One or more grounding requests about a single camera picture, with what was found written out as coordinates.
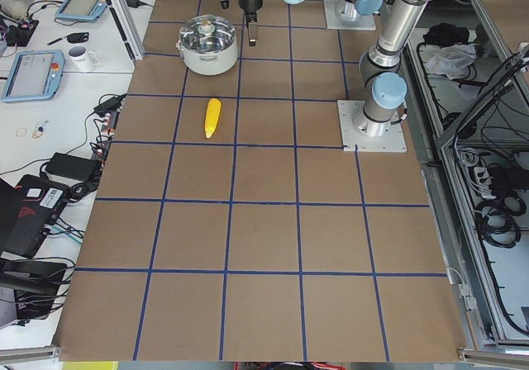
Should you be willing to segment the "white cooking pot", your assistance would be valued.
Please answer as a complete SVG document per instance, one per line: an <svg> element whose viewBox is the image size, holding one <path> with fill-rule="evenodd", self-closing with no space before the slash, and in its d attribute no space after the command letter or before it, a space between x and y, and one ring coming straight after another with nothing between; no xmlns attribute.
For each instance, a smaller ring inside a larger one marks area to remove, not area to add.
<svg viewBox="0 0 529 370"><path fill-rule="evenodd" d="M199 54L189 50L179 50L179 54L186 66L196 74L207 76L223 74L231 69L237 61L237 37L235 43L229 46L226 50L220 52Z"/></svg>

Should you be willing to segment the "white mug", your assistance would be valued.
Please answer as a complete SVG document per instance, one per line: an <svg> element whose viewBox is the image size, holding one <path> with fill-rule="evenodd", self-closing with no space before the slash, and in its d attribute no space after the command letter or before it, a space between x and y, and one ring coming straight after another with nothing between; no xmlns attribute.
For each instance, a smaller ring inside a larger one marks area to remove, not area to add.
<svg viewBox="0 0 529 370"><path fill-rule="evenodd" d="M84 46L70 48L68 56L81 73L90 73L99 64L99 59L95 52L88 50Z"/></svg>

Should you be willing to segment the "blue teach pendant far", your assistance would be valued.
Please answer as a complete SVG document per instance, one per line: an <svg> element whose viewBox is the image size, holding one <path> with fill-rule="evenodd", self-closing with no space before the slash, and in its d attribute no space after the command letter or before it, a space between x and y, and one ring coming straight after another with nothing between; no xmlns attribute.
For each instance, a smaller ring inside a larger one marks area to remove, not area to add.
<svg viewBox="0 0 529 370"><path fill-rule="evenodd" d="M94 21L107 9L105 0L64 0L55 13L63 21Z"/></svg>

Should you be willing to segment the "black power adapter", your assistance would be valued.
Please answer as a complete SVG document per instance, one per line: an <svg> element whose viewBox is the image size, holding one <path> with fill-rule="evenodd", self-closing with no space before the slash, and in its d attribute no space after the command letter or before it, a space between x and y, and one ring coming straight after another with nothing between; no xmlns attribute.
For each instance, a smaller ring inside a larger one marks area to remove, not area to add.
<svg viewBox="0 0 529 370"><path fill-rule="evenodd" d="M88 181L96 176L101 169L101 162L71 154L54 153L45 166L45 171L55 176L78 181Z"/></svg>

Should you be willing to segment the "brown grid table mat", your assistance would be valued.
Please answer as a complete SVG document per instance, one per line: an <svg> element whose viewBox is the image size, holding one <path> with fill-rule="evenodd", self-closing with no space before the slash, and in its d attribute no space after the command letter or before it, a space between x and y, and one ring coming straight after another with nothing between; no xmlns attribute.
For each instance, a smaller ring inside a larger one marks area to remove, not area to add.
<svg viewBox="0 0 529 370"><path fill-rule="evenodd" d="M196 15L236 27L226 73L173 48ZM241 10L156 0L55 343L63 361L454 362L465 346L413 149L346 152L371 32L319 0ZM207 103L222 102L212 138Z"/></svg>

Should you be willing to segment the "blue teach pendant near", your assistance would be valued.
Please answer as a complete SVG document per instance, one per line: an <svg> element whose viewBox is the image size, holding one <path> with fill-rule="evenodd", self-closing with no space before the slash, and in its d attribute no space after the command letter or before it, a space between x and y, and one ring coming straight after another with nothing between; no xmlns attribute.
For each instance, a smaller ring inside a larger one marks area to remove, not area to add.
<svg viewBox="0 0 529 370"><path fill-rule="evenodd" d="M17 53L1 100L29 102L51 99L60 86L64 63L64 54L60 50Z"/></svg>

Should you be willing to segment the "glass pot lid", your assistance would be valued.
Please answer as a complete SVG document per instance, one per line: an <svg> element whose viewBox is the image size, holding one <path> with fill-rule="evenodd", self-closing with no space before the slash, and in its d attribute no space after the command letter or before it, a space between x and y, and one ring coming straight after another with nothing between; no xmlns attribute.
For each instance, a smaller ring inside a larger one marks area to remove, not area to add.
<svg viewBox="0 0 529 370"><path fill-rule="evenodd" d="M206 14L194 17L179 29L179 50L210 54L226 50L235 42L235 27L220 16Z"/></svg>

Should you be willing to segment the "black laptop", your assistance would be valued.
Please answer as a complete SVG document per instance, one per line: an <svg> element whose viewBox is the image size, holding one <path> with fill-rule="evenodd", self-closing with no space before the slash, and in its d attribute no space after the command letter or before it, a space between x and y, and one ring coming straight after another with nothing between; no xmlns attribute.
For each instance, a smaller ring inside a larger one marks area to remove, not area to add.
<svg viewBox="0 0 529 370"><path fill-rule="evenodd" d="M29 174L1 181L1 251L33 257L69 200L69 186Z"/></svg>

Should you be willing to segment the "black pen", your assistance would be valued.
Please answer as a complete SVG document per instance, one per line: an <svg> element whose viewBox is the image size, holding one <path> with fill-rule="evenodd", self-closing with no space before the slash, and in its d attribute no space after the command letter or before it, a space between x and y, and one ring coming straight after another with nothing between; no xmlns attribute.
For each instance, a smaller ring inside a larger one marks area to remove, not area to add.
<svg viewBox="0 0 529 370"><path fill-rule="evenodd" d="M52 40L52 41L48 42L47 45L53 45L53 44L56 44L56 43L58 43L58 42L60 42L60 41L62 41L62 40L64 40L64 39L65 39L65 37L57 38L57 39L55 39L55 40Z"/></svg>

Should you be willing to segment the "yellow corn cob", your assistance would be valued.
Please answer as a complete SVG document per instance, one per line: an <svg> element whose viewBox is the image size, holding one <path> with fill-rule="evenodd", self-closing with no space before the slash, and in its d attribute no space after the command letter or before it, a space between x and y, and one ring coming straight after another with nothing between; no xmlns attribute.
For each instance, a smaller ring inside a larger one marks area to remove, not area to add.
<svg viewBox="0 0 529 370"><path fill-rule="evenodd" d="M204 119L204 133L207 139L212 138L217 129L221 110L222 102L218 98L211 98L208 101Z"/></svg>

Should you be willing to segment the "black round pouch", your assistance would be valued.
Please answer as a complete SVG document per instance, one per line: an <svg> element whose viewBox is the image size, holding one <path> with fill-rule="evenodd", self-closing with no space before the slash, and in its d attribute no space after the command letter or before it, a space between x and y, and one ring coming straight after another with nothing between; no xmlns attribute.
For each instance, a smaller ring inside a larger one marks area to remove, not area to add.
<svg viewBox="0 0 529 370"><path fill-rule="evenodd" d="M81 44L84 42L87 42L89 39L89 33L88 32L76 32L71 33L66 36L66 40L70 44Z"/></svg>

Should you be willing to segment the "blue teach pendant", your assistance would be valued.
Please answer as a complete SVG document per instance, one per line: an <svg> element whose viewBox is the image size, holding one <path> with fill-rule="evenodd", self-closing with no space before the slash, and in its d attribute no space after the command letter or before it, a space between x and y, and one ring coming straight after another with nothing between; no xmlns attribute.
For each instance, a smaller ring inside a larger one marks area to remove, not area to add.
<svg viewBox="0 0 529 370"><path fill-rule="evenodd" d="M64 63L64 54L60 50L17 53L1 100L29 102L51 99L60 86Z"/></svg>
<svg viewBox="0 0 529 370"><path fill-rule="evenodd" d="M94 21L107 9L105 0L64 0L55 13L63 21Z"/></svg>

